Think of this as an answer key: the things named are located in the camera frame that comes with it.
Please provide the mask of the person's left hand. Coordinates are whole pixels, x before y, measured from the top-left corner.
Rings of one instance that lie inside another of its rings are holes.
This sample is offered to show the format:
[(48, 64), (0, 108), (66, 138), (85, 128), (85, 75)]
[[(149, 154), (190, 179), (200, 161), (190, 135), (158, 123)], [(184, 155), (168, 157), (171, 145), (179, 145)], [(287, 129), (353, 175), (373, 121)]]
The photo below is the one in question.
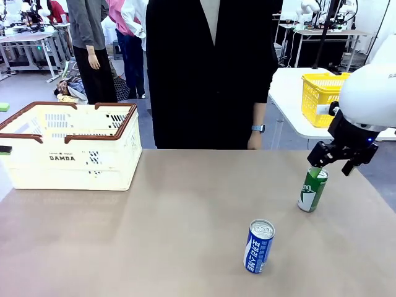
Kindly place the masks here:
[(247, 146), (248, 150), (260, 150), (262, 148), (262, 133), (259, 131), (252, 131)]

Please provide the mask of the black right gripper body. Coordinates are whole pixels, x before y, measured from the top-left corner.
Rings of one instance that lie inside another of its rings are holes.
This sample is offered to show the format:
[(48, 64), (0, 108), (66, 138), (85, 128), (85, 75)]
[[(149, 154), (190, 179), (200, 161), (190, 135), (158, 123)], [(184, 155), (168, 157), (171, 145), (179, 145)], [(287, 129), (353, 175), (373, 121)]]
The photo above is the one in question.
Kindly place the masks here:
[(349, 122), (341, 110), (335, 113), (328, 132), (333, 137), (333, 141), (328, 145), (332, 155), (375, 154), (379, 148), (374, 143), (379, 132), (363, 129)]

